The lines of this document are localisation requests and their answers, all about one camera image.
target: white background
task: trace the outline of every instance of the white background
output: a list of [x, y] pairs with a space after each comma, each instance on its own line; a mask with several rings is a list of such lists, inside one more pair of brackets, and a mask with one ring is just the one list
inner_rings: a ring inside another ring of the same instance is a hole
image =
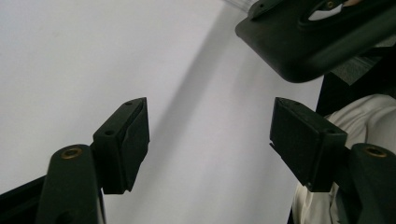
[[108, 223], [286, 223], [296, 179], [269, 147], [274, 98], [315, 108], [234, 33], [222, 1], [1, 1], [0, 193], [148, 97], [149, 152]]

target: screw hole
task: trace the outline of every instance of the screw hole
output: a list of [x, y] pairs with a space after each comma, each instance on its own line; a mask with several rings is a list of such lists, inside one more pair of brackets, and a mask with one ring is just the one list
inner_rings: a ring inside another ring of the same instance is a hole
[[68, 159], [73, 159], [79, 155], [81, 155], [82, 153], [82, 149], [78, 148], [78, 147], [73, 147], [73, 148], [69, 148], [67, 150], [65, 150], [61, 157], [62, 159], [68, 160]]
[[378, 148], [374, 148], [374, 147], [367, 147], [366, 152], [374, 157], [387, 157], [387, 153], [385, 153], [384, 151], [378, 149]]
[[332, 1], [327, 2], [327, 7], [328, 8], [333, 8], [334, 7], [334, 2], [332, 2]]

